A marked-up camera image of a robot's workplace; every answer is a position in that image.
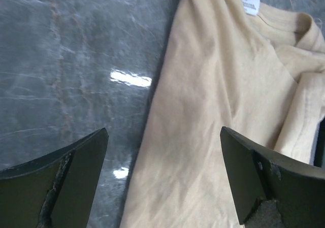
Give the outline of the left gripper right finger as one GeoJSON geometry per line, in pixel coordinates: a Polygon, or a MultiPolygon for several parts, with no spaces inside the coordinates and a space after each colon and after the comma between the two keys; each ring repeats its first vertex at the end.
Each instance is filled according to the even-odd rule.
{"type": "Polygon", "coordinates": [[[239,224],[324,227],[324,169],[261,146],[228,127],[222,155],[239,224]]]}

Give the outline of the beige t shirt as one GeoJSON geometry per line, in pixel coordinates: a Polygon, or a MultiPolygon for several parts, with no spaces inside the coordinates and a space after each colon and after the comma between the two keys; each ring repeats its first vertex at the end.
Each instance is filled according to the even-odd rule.
{"type": "Polygon", "coordinates": [[[306,13],[181,0],[121,227],[239,227],[226,126],[310,163],[324,118],[324,38],[306,13]]]}

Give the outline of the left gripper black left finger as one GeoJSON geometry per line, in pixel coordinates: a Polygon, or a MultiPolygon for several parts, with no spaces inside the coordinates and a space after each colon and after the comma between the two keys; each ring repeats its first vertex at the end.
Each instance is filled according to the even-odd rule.
{"type": "Polygon", "coordinates": [[[1,170],[1,227],[86,227],[108,139],[102,128],[1,170]]]}

